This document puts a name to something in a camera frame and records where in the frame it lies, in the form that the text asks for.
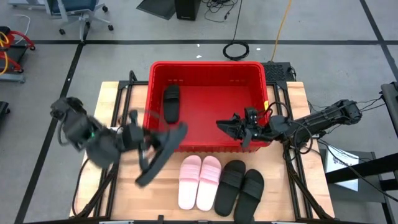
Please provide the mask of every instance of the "wire bundle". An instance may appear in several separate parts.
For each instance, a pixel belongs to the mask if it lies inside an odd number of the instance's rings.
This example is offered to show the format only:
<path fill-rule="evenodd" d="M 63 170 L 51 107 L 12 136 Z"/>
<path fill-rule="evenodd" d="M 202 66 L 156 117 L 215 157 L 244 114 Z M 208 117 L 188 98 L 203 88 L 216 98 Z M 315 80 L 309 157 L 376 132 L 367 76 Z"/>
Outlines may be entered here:
<path fill-rule="evenodd" d="M 381 105 L 378 105 L 378 106 L 374 106 L 374 107 L 372 107 L 372 108 L 369 108 L 370 106 L 372 106 L 373 104 L 375 104 L 375 102 L 377 102 L 377 101 L 380 100 L 380 99 L 381 99 L 381 97 L 380 97 L 380 98 L 377 98 L 377 99 L 373 99 L 373 100 L 368 100 L 368 101 L 359 102 L 359 103 L 369 103 L 369 102 L 372 102 L 370 105 L 367 105 L 367 106 L 365 106 L 364 108 L 360 109 L 360 111 L 361 111 L 361 112 L 363 112 L 363 111 L 369 111 L 369 110 L 373 110 L 373 109 L 375 109 L 375 108 L 378 108 L 378 107 L 380 107 L 380 106 L 385 105 L 385 103 L 383 103 L 383 104 L 381 104 Z M 317 105 L 311 104 L 310 102 L 308 102 L 308 104 L 310 105 L 310 108 L 313 108 L 313 106 L 317 106 Z M 327 106 L 317 106 L 317 107 L 319 107 L 319 108 L 326 108 Z M 294 157 L 291 158 L 290 160 L 287 160 L 286 155 L 289 153 L 289 150 L 285 150 L 284 153 L 283 153 L 283 155 L 282 155 L 282 157 L 283 157 L 286 161 L 291 162 L 291 161 L 293 161 L 293 160 L 298 156 L 298 154 L 307 154 L 307 153 L 309 153 L 310 151 L 314 151 L 314 152 L 316 152 L 317 154 L 320 155 L 320 153 L 319 153 L 318 151 L 312 149 L 312 146 L 313 146 L 312 133 L 308 130 L 308 128 L 306 128 L 304 125 L 302 125 L 302 124 L 300 124 L 300 123 L 295 123 L 295 124 L 298 124 L 298 125 L 300 126 L 300 127 L 297 128 L 297 130 L 295 131 L 295 134 L 294 134 L 294 137 L 293 137 L 293 145 L 294 145 L 294 147 L 291 147 L 291 149 L 294 150 L 294 154 L 295 154 L 295 155 L 294 155 Z M 304 148 L 307 148 L 307 150 L 304 151 L 304 152 L 300 151 L 300 149 L 297 147 L 297 144 L 296 144 L 296 141 L 295 141 L 295 137 L 296 137 L 297 131 L 298 131 L 300 128 L 305 128 L 306 131 L 307 131 L 307 133 L 308 133 L 309 136 L 310 136 L 310 146 L 309 146 L 309 147 L 304 147 Z M 326 146 L 326 149 L 330 152 L 330 154 L 331 154 L 334 158 L 336 158 L 337 160 L 339 160 L 342 164 L 344 164 L 347 168 L 349 168 L 355 175 L 358 176 L 358 178 L 364 180 L 366 183 L 368 183 L 371 187 L 375 188 L 378 192 L 382 193 L 384 196 L 390 198 L 391 200 L 393 200 L 393 201 L 395 201 L 395 202 L 398 202 L 398 199 L 397 199 L 397 198 L 395 198 L 395 197 L 393 197 L 393 196 L 391 196 L 391 195 L 389 195 L 389 194 L 383 192 L 383 191 L 380 190 L 379 188 L 377 188 L 375 185 L 373 185 L 373 184 L 370 183 L 368 180 L 366 180 L 365 177 L 363 177 L 363 176 L 362 176 L 359 172 L 357 172 L 354 168 L 352 168 L 350 165 L 348 165 L 347 163 L 345 163 L 344 161 L 342 161 L 340 158 L 336 157 L 336 156 L 331 152 L 331 150 L 330 150 L 330 148 L 329 148 L 329 146 L 332 146 L 331 144 L 327 143 L 326 141 L 324 141 L 324 140 L 322 140 L 322 139 L 319 139 L 319 140 L 318 140 L 318 143 L 320 143 L 320 144 Z M 351 156 L 351 155 L 345 153 L 345 152 L 342 151 L 341 149 L 337 149 L 336 147 L 334 147 L 334 148 L 335 148 L 339 153 L 341 153 L 341 154 L 343 154 L 343 155 L 345 155 L 345 156 L 347 156 L 347 157 L 350 157 L 350 158 L 359 159 L 359 160 L 362 161 L 362 162 L 368 162 L 368 161 L 371 160 L 371 159 L 369 159 L 369 158 L 357 158 L 357 157 L 353 157 L 353 156 Z"/>
<path fill-rule="evenodd" d="M 239 17 L 240 17 L 240 15 L 241 15 L 242 2 L 243 2 L 243 0 L 241 0 L 241 5 L 239 6 L 238 20 L 236 20 L 234 37 L 232 38 L 231 43 L 227 44 L 227 45 L 224 47 L 224 49 L 223 49 L 223 55 L 224 55 L 226 58 L 228 58 L 228 59 L 230 59 L 230 60 L 234 60 L 234 61 L 238 61 L 238 60 L 244 59 L 245 57 L 247 57 L 247 56 L 249 55 L 249 52 L 250 52 L 249 44 L 248 44 L 248 43 L 243 42 L 243 41 L 235 41 L 236 30 L 238 29 Z M 228 55 L 228 54 L 226 53 L 226 49 L 227 49 L 228 47 L 234 45 L 234 44 L 242 45 L 242 46 L 246 49 L 245 53 L 243 53 L 243 54 L 240 55 L 240 56 L 236 56 L 236 57 L 233 57 L 233 56 Z"/>
<path fill-rule="evenodd" d="M 8 40 L 7 36 L 3 32 L 0 32 L 0 47 L 4 48 L 4 46 L 7 44 L 9 44 L 9 40 Z M 4 74 L 8 69 L 8 55 L 7 55 L 7 52 L 5 52 L 5 51 L 4 51 L 4 59 L 6 61 L 6 64 L 4 66 L 3 71 L 0 72 L 0 75 Z"/>
<path fill-rule="evenodd" d="M 238 0 L 236 0 L 236 1 L 233 1 L 233 0 L 208 0 L 207 2 L 206 1 L 204 1 L 204 0 L 201 0 L 203 3 L 205 3 L 206 4 L 206 7 L 208 8 L 207 9 L 207 11 L 205 12 L 205 19 L 207 19 L 208 21 L 211 21 L 211 22 L 224 22 L 227 18 L 228 18 L 228 16 L 229 16 L 229 13 L 231 12 L 231 10 L 234 8 L 234 6 L 236 5 L 236 3 L 238 3 Z M 207 14 L 210 12 L 210 13 L 213 13 L 213 14 L 216 14 L 217 12 L 219 12 L 220 11 L 220 9 L 222 9 L 222 8 L 224 8 L 225 6 L 231 6 L 231 8 L 227 11 L 227 13 L 225 14 L 225 16 L 224 16 L 224 20 L 222 20 L 222 21 L 217 21 L 217 20 L 214 20 L 214 19 L 209 19 L 208 17 L 207 17 Z"/>

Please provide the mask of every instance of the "concrete floor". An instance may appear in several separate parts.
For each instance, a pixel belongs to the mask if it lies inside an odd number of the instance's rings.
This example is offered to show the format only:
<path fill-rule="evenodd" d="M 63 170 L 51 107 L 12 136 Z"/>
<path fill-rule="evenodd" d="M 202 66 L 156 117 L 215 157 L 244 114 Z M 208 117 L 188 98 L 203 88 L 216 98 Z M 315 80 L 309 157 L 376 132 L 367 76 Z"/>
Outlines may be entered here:
<path fill-rule="evenodd" d="M 107 0 L 109 12 L 97 16 L 114 25 L 92 23 L 88 40 L 184 40 L 198 44 L 86 45 L 80 55 L 68 96 L 79 97 L 90 114 L 94 113 L 101 82 L 126 80 L 134 70 L 138 79 L 147 80 L 150 66 L 158 60 L 226 60 L 224 44 L 203 44 L 204 40 L 233 37 L 238 7 L 222 24 L 204 20 L 204 5 L 195 22 L 175 16 L 166 21 L 136 9 L 140 0 Z M 366 0 L 385 40 L 398 40 L 395 0 Z M 244 1 L 237 39 L 273 40 L 287 1 Z M 47 19 L 44 11 L 12 8 L 0 2 L 0 24 L 24 32 L 25 14 L 32 22 L 29 37 L 34 40 L 77 40 L 76 25 L 59 35 L 60 21 Z M 219 19 L 223 13 L 215 14 Z M 281 39 L 284 40 L 377 40 L 359 0 L 294 1 Z M 0 130 L 0 217 L 1 223 L 14 223 L 37 156 L 49 128 L 50 104 L 63 88 L 77 45 L 38 45 L 25 56 L 25 84 L 1 83 L 0 101 L 10 103 L 12 113 Z M 245 60 L 270 60 L 272 44 L 251 44 Z M 398 59 L 398 46 L 388 45 Z M 232 47 L 230 54 L 242 49 Z M 284 45 L 278 46 L 276 62 L 291 62 L 298 80 L 304 82 L 308 99 L 316 105 L 329 105 L 347 98 L 356 101 L 378 97 L 379 87 L 396 78 L 380 45 Z M 342 126 L 325 140 L 342 149 L 374 151 L 377 157 L 396 153 L 397 138 L 383 107 L 368 111 L 354 126 Z M 53 138 L 25 222 L 67 218 L 82 154 L 60 147 Z M 398 197 L 397 192 L 390 192 Z M 381 206 L 373 203 L 333 201 L 336 217 L 356 222 L 385 223 Z M 393 210 L 398 206 L 392 202 Z"/>

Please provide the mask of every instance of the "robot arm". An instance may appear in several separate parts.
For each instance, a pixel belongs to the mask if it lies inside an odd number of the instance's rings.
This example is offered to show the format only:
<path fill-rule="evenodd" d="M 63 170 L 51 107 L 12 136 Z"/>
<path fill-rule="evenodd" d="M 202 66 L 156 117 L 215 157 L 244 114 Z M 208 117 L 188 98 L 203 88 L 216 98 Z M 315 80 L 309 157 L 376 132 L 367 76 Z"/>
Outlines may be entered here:
<path fill-rule="evenodd" d="M 232 119 L 219 120 L 216 123 L 218 128 L 227 135 L 234 139 L 242 140 L 243 148 L 247 147 L 251 141 L 279 141 L 299 150 L 306 145 L 314 134 L 322 136 L 326 134 L 326 129 L 336 124 L 356 124 L 362 118 L 362 113 L 356 106 L 356 102 L 350 100 L 340 100 L 322 111 L 296 120 L 291 120 L 290 116 L 271 116 L 268 124 L 265 126 L 258 125 L 258 119 L 263 114 L 267 116 L 268 112 L 269 109 L 259 113 L 254 108 L 245 108 L 243 119 L 234 114 Z M 318 217 L 321 219 L 333 219 L 322 209 L 305 184 L 300 180 L 292 161 L 287 161 L 286 164 L 287 173 L 300 188 Z"/>
<path fill-rule="evenodd" d="M 180 123 L 177 129 L 166 132 L 149 131 L 137 125 L 136 110 L 129 113 L 131 123 L 122 126 L 118 134 L 103 126 L 97 119 L 86 115 L 83 103 L 77 98 L 61 98 L 51 105 L 51 116 L 59 121 L 58 141 L 61 145 L 71 144 L 77 151 L 86 150 L 87 156 L 97 166 L 104 169 L 117 162 L 121 153 L 138 150 L 142 174 L 136 183 L 147 185 L 163 168 L 164 164 L 178 148 L 187 134 L 187 125 Z M 61 142 L 61 130 L 68 142 Z M 156 154 L 149 162 L 145 157 L 153 147 Z"/>

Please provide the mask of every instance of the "white paper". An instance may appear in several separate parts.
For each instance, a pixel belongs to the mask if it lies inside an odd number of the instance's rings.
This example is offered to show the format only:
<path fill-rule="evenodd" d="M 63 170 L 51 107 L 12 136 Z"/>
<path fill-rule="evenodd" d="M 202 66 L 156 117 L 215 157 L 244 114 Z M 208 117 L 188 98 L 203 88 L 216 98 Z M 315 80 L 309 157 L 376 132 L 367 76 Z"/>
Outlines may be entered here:
<path fill-rule="evenodd" d="M 343 162 L 345 162 L 346 164 L 352 166 L 352 165 L 356 165 L 359 162 L 358 156 L 351 154 L 349 152 L 343 151 L 341 149 L 337 149 L 333 146 L 328 146 L 329 150 L 340 160 L 342 160 Z M 326 152 L 326 163 L 325 163 L 325 172 L 331 172 L 331 171 L 335 171 L 338 169 L 342 169 L 345 168 L 346 166 L 341 163 L 338 159 L 334 158 L 330 151 Z M 347 189 L 351 189 L 354 191 L 358 191 L 358 179 L 355 180 L 347 180 L 344 182 L 338 182 L 336 183 L 337 185 L 340 185 L 342 187 L 345 187 Z"/>

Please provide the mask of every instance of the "wooden table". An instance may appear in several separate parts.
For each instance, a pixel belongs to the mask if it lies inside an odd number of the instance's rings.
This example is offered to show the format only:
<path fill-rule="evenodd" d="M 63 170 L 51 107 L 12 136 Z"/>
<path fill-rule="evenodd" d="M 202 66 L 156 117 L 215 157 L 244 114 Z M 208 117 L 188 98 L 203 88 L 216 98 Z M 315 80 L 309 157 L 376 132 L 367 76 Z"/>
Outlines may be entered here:
<path fill-rule="evenodd" d="M 118 82 L 103 82 L 99 93 L 94 116 L 102 123 L 110 126 L 113 114 Z M 274 91 L 267 87 L 269 103 L 274 99 Z M 288 83 L 290 104 L 294 119 L 308 115 L 309 109 L 302 82 Z M 145 108 L 147 86 L 134 86 L 131 95 L 131 108 Z M 122 114 L 126 90 L 122 92 L 119 114 Z M 138 121 L 142 123 L 144 115 L 139 114 Z M 313 148 L 318 150 L 314 141 Z M 294 212 L 288 174 L 285 161 L 282 158 L 283 147 L 279 142 L 259 149 L 256 153 L 198 153 L 203 159 L 207 154 L 217 157 L 221 165 L 233 159 L 240 159 L 246 163 L 247 169 L 257 169 L 265 181 L 264 193 L 254 217 L 256 221 L 293 221 Z M 192 210 L 181 210 L 178 207 L 178 175 L 181 162 L 192 153 L 178 152 L 172 155 L 165 167 L 157 177 L 145 188 L 140 189 L 135 185 L 135 178 L 141 173 L 139 165 L 126 164 L 126 161 L 137 159 L 137 152 L 124 153 L 116 184 L 112 220 L 156 220 L 158 215 L 164 215 L 165 220 L 233 220 L 233 214 L 228 217 L 218 216 L 214 210 L 203 212 L 194 207 Z M 311 152 L 302 156 L 303 168 L 309 191 L 325 211 L 334 217 L 328 186 L 323 171 L 321 158 L 317 153 Z M 98 188 L 101 169 L 89 162 L 80 180 L 80 188 L 76 198 L 76 210 L 81 211 Z M 104 215 L 109 192 L 103 197 L 101 215 Z M 300 203 L 300 213 L 305 217 L 303 197 L 297 188 Z"/>

